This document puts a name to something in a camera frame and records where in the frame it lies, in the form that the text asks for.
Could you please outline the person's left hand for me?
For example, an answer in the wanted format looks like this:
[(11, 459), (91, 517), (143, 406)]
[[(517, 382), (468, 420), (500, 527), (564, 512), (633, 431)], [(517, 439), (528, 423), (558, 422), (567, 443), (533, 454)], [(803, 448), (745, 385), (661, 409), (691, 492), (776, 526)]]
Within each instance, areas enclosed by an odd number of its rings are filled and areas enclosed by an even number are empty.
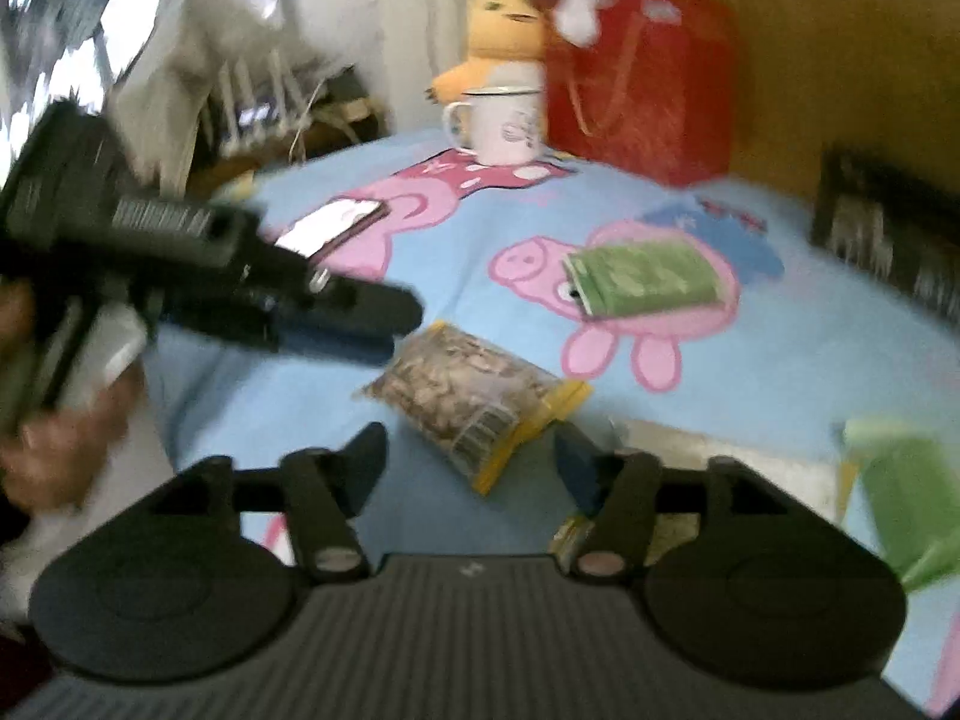
[(28, 514), (80, 504), (125, 437), (145, 388), (138, 362), (80, 411), (47, 411), (2, 440), (2, 488)]

